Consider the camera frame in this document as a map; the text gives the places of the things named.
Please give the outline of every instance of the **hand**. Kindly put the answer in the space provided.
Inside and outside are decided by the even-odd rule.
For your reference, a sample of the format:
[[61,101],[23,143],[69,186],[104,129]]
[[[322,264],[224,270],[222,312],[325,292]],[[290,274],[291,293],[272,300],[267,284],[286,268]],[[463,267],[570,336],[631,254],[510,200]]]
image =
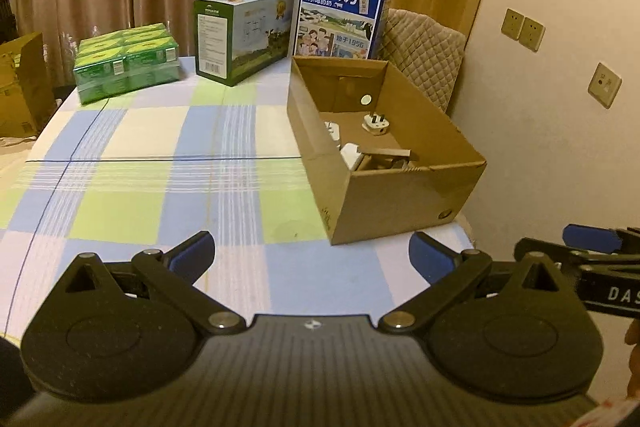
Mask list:
[[629,369],[631,369],[631,380],[626,388],[629,397],[640,396],[640,320],[634,320],[625,335],[625,344],[635,347],[631,351],[629,358]]

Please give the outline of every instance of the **nutrition label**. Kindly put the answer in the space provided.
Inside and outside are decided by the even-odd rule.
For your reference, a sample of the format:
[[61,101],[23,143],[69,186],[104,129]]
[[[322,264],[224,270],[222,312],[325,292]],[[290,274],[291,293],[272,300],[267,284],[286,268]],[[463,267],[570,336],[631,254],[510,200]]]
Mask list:
[[198,15],[200,70],[226,78],[226,19]]

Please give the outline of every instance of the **quilted chair back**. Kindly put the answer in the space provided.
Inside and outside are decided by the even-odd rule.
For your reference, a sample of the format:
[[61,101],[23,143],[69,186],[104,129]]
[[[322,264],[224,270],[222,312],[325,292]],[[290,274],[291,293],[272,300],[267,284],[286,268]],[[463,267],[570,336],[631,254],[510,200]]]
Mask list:
[[465,55],[465,41],[462,33],[428,15],[390,8],[379,58],[394,64],[446,111]]

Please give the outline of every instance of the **table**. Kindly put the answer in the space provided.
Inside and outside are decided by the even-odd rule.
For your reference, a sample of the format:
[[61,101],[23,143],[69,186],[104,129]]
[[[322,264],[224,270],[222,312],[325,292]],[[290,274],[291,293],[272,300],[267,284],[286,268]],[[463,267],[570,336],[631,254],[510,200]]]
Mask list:
[[[194,74],[87,106],[76,92],[0,188],[0,332],[18,342],[82,251],[105,262],[199,230],[216,259],[196,287],[242,314],[385,312],[428,287],[410,234],[331,247],[286,115],[288,59],[236,87]],[[428,233],[453,250],[457,223]]]

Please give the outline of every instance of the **wall switch plate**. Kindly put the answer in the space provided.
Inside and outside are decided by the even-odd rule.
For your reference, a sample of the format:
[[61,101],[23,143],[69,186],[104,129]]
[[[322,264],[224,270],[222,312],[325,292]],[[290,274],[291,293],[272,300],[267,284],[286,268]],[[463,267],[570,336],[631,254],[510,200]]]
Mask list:
[[596,72],[593,73],[588,91],[593,98],[608,109],[611,107],[621,85],[622,78],[601,62],[598,64]]
[[524,19],[518,42],[532,52],[536,52],[540,48],[540,42],[542,42],[544,35],[545,27],[539,22],[527,17]]
[[517,41],[522,31],[522,25],[524,24],[524,15],[521,13],[507,8],[507,13],[504,16],[504,22],[502,23],[502,32]]

